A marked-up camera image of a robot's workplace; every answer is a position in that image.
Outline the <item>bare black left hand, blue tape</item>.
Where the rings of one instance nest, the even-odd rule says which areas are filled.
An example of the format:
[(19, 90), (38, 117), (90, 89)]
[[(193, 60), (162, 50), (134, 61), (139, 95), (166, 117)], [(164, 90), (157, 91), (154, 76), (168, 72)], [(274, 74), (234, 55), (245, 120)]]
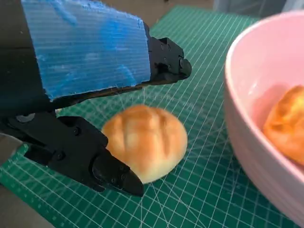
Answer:
[(143, 183), (83, 117), (55, 111), (191, 75), (181, 47), (132, 14), (94, 0), (0, 3), (0, 131), (25, 157), (97, 192), (141, 197)]

